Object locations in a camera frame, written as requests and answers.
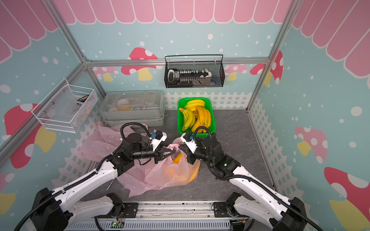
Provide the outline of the yellow banana bunch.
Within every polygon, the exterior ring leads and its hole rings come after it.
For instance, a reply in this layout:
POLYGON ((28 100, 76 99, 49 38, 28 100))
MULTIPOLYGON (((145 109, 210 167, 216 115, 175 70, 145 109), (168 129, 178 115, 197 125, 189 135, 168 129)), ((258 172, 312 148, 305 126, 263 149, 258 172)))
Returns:
POLYGON ((180 160, 181 160, 181 158, 182 158, 182 153, 179 153, 177 156, 176 156, 176 158, 175 159, 173 159, 173 163, 174 164, 179 164, 179 162, 180 162, 180 160))

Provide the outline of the pink plastic bag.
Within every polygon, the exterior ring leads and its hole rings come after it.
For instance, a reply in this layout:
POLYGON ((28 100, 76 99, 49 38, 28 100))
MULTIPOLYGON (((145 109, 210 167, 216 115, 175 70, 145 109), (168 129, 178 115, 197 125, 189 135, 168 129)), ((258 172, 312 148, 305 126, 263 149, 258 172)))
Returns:
POLYGON ((142 195, 150 190, 162 190, 168 187, 187 185, 198 175, 200 161, 194 164, 187 162, 187 155, 179 149, 183 144, 180 138, 176 138, 168 148, 175 150, 175 154, 157 164, 151 160, 148 164, 141 166, 136 160, 134 167, 126 173, 117 177, 119 183, 130 191, 129 197, 142 195), (182 153, 179 164, 174 164, 173 159, 182 153))

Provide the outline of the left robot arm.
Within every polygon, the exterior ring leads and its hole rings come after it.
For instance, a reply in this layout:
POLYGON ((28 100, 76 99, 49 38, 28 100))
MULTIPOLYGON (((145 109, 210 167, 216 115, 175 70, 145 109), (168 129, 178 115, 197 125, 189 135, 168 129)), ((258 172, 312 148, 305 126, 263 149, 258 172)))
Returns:
POLYGON ((114 180, 135 165, 135 160, 147 159, 158 163, 173 151, 165 147, 167 134, 150 133, 141 123, 129 122, 121 126, 121 144, 104 157, 89 173, 54 190, 44 188, 36 194, 32 209, 16 225, 15 230, 30 219, 38 231, 63 231, 76 215, 71 207, 100 185, 114 180))

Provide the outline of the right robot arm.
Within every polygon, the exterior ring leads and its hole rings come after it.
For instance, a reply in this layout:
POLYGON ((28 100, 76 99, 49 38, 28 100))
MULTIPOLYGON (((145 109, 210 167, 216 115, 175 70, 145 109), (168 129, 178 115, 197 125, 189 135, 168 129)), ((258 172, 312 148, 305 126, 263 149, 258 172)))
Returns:
POLYGON ((245 191, 253 200, 235 194, 229 200, 229 214, 251 217, 274 231, 303 231, 311 225, 317 231, 322 228, 306 215, 304 203, 297 197, 290 199, 269 188, 254 177, 237 160, 226 155, 217 141, 216 134, 204 127, 208 136, 199 139, 197 133, 183 133, 188 163, 203 161, 208 170, 220 181, 227 181, 245 191))

